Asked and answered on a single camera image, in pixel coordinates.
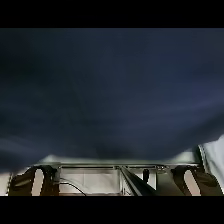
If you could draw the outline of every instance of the wire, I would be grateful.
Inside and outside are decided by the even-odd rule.
[[[83,191],[81,191],[78,187],[76,187],[74,184],[70,184],[70,183],[66,183],[66,182],[62,182],[62,183],[60,183],[60,184],[67,184],[67,185],[70,185],[70,186],[76,188],[79,192],[81,192],[83,195],[86,196],[86,194],[85,194]]]

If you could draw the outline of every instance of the metal bar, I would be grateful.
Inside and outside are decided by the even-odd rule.
[[[133,196],[156,196],[156,191],[141,178],[125,167],[120,167],[120,170]]]

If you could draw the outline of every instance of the dark blue fabric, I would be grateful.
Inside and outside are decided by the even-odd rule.
[[[224,29],[0,29],[0,167],[163,159],[224,132]]]

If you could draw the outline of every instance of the navy cloth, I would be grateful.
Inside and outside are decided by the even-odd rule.
[[[224,133],[224,29],[0,29],[0,168],[163,159]]]

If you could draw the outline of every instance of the dark blue sheet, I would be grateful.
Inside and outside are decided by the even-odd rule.
[[[0,167],[162,159],[224,132],[224,29],[0,29]]]

